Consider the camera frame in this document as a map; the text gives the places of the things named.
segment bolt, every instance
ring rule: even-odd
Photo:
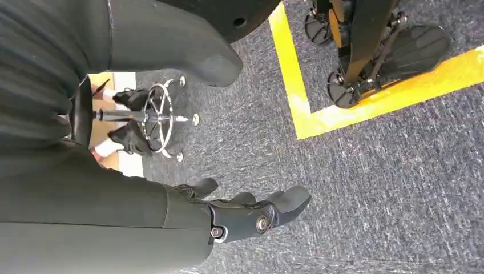
[[[210,231],[210,235],[216,239],[222,238],[222,236],[224,236],[224,230],[220,227],[214,227],[212,228],[212,231]]]
[[[256,221],[258,233],[264,233],[269,228],[269,220],[264,215],[259,216]]]

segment wooden floor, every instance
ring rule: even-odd
[[[110,80],[106,88],[114,89],[114,77],[113,73],[110,72],[103,72],[101,74],[96,75],[89,75],[91,78],[91,83],[100,86],[106,80]],[[113,110],[116,108],[116,105],[113,103],[105,102],[102,100],[94,100],[93,101],[93,108],[94,110],[104,109],[104,110]],[[96,146],[100,144],[102,141],[106,140],[108,132],[111,130],[116,129],[116,123],[113,122],[101,122],[98,120],[94,120],[92,124],[92,134],[91,134],[91,143],[90,147]],[[118,153],[112,154],[110,157],[106,158],[102,163],[103,166],[107,168],[113,168],[115,170],[119,169],[119,155]]]

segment metal screw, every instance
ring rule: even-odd
[[[216,239],[219,239],[224,236],[224,230],[221,227],[214,227],[212,228],[212,231],[210,231],[210,235]]]
[[[183,152],[178,152],[178,154],[176,155],[176,160],[181,163],[183,161]]]
[[[187,84],[187,78],[185,76],[180,77],[180,87],[184,87]]]
[[[269,228],[269,220],[264,215],[259,216],[256,221],[258,233],[264,233]]]

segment gray carpet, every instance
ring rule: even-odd
[[[303,35],[308,3],[285,1],[311,108],[327,105],[334,46]],[[452,36],[449,56],[484,44],[484,1],[401,1],[412,23]],[[218,198],[258,198],[295,184],[313,201],[266,237],[217,245],[205,263],[178,273],[484,273],[484,85],[307,140],[296,140],[268,23],[233,45],[245,69],[231,87],[193,81],[175,99],[199,127],[179,126],[173,152],[144,159],[167,184],[211,176]],[[139,86],[177,72],[146,72]]]

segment person's leg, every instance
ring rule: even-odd
[[[122,144],[114,142],[111,140],[111,138],[106,138],[106,140],[104,140],[101,144],[93,147],[91,149],[91,153],[96,159],[96,162],[101,164],[105,158],[111,156],[111,154],[119,150],[124,150],[124,146]]]
[[[91,90],[93,94],[92,98],[94,100],[103,100],[106,102],[114,103],[113,97],[118,93],[117,91],[112,90],[110,88],[102,88],[100,91],[97,92],[98,89],[99,89],[99,86],[95,84],[91,84]]]

